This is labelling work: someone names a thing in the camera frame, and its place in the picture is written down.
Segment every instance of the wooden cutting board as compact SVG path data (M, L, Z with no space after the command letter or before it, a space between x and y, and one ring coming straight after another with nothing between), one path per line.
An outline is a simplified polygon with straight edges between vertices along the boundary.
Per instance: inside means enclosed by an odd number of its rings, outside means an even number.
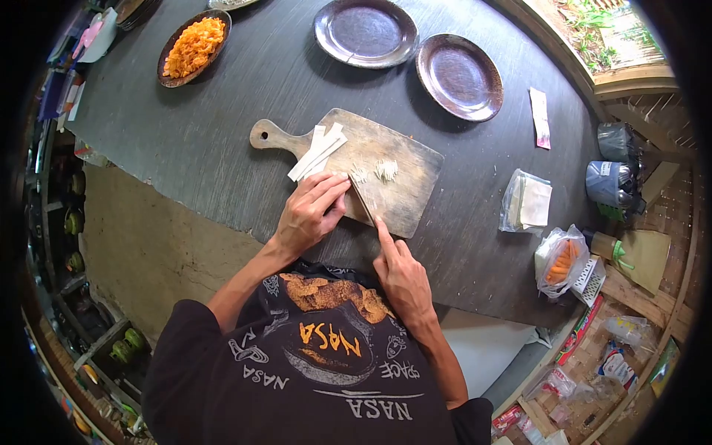
M358 187L373 216L381 216L392 234L413 237L440 175L443 155L410 137L340 108L332 109L318 124L326 126L328 132L334 122L344 126L342 132L348 142L329 156L326 170L351 172L354 164L367 170L368 181ZM288 150L300 159L309 150L313 131L304 136L292 136L274 122L262 119L252 127L250 143L259 149ZM376 178L374 169L381 159L398 162L395 181L384 184ZM352 188L346 194L346 216L371 225Z

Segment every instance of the table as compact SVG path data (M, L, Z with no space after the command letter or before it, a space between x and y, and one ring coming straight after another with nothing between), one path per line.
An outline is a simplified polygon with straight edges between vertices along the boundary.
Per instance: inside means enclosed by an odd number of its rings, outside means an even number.
M597 121L577 91L524 32L482 1L396 1L422 39L461 34L497 65L505 90L499 114L480 124L460 120L421 87L413 61L364 70L322 52L312 20L326 3L261 0L234 11L216 62L194 83L168 89L156 79L158 55L204 1L164 1L94 64L67 128L163 195L265 242L295 187L286 176L295 160L283 150L253 149L252 125L269 118L300 135L331 108L357 113L445 156L408 241L428 270L434 300L531 325L562 325L576 302L566 296L553 305L538 296L533 252L540 239L497 227L502 193L518 167L552 182L550 228L582 227L593 218L584 178L587 163L600 156ZM535 147L530 86L548 98L550 151ZM374 229L344 219L305 256L371 271L378 250Z

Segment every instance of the hand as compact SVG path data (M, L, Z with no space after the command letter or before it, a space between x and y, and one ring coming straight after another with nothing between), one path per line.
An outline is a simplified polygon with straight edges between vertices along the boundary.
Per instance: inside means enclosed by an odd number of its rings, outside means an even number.
M393 242L388 228L380 216L375 219L381 253L373 261L378 279L388 301L403 320L406 327L418 337L418 331L435 322L437 314L433 308L425 267L415 261L405 241Z
M296 260L334 230L346 213L344 195L349 187L346 173L321 172L304 179L287 199L268 244L275 245L288 263ZM331 204L334 207L324 214Z

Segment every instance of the finger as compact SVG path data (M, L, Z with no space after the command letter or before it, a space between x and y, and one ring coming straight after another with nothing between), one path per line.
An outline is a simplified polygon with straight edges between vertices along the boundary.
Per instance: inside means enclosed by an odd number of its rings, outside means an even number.
M313 202L316 202L317 199L324 196L324 194L330 189L348 180L348 173L335 173L333 176L324 179L319 184L316 184L314 188L312 188L307 194L304 195L304 200L305 202L312 204Z
M373 260L373 269L376 270L376 274L378 275L378 279L381 281L381 284L386 282L386 278L388 277L388 262L386 261L386 256L383 253L383 250L381 250L381 253L378 254L375 260Z
M321 195L319 199L314 201L314 204L312 205L317 211L320 211L321 214L324 214L326 209L328 209L331 204L334 204L334 201L336 201L339 196L346 193L349 187L351 187L351 181L349 181L347 177L344 182L341 182L340 184L337 184L334 187L331 187L326 192L324 192L324 194Z
M324 219L321 221L322 233L328 234L336 227L339 220L346 214L346 203L344 202L345 194L341 194L334 202L334 208L331 209Z
M405 258L413 258L413 255L411 255L410 249L408 248L408 245L405 244L405 241L399 239L395 242L395 245L396 249L398 249L398 253L400 253L401 256L404 256Z
M323 182L325 179L329 179L334 176L335 173L336 172L318 172L309 176L306 179L302 179L301 181L299 181L299 185L297 186L297 189L294 191L293 195L297 195L300 197L304 196L311 189Z
M388 227L386 227L386 223L383 222L383 219L380 216L376 216L374 222L376 223L376 229L378 229L378 240L381 241L381 250L383 251L386 259L391 260L392 258L400 256L398 249L393 243L391 234L388 233Z

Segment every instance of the black t-shirt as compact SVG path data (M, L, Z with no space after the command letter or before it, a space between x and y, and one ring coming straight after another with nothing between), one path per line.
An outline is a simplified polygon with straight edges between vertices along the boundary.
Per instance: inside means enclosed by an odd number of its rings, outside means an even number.
M377 292L348 280L270 276L222 335L176 303L142 407L170 444L489 444L492 404L448 411L431 370Z

